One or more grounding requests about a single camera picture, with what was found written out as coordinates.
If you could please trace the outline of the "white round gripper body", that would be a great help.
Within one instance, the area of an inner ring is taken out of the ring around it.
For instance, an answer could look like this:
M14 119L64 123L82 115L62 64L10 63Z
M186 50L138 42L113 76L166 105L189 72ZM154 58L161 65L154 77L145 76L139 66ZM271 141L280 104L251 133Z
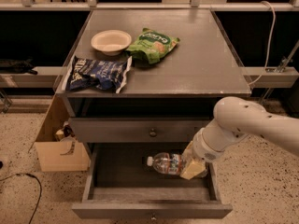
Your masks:
M198 160L213 162L228 144L227 133L219 127L202 128L192 139L192 154Z

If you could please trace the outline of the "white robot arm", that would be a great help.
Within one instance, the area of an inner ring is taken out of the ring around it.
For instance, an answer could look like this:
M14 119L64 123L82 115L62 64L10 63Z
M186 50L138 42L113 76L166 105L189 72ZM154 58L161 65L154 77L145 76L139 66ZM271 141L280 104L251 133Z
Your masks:
M186 164L180 177L190 180L202 174L206 164L247 135L259 136L299 156L299 119L267 112L262 105L237 97L220 99L214 119L201 128L183 152Z

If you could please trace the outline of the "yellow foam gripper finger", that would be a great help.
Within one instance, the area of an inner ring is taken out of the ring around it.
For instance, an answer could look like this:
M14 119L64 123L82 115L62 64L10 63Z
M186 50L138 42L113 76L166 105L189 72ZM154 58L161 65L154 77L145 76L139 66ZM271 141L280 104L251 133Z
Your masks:
M193 141L191 141L187 146L186 148L184 149L183 153L182 153L182 157L187 160L189 158L192 157L192 144L193 144Z
M188 161L180 173L180 177L191 180L192 178L202 175L206 172L206 163L204 161L199 161L191 159Z

